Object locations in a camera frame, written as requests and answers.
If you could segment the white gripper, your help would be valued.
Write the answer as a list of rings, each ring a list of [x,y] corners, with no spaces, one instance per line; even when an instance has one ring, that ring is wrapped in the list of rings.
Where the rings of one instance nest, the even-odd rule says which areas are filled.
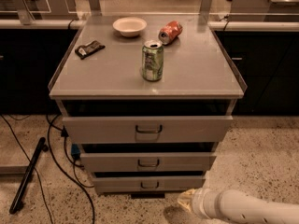
[[[211,189],[188,189],[178,196],[178,204],[187,212],[198,217],[212,219],[217,217],[215,203],[218,192]]]

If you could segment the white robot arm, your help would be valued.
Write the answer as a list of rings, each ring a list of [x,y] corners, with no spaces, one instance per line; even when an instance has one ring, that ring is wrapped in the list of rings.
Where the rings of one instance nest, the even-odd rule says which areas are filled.
[[[178,203],[202,219],[231,224],[299,224],[298,204],[269,202],[234,189],[189,189],[179,194]]]

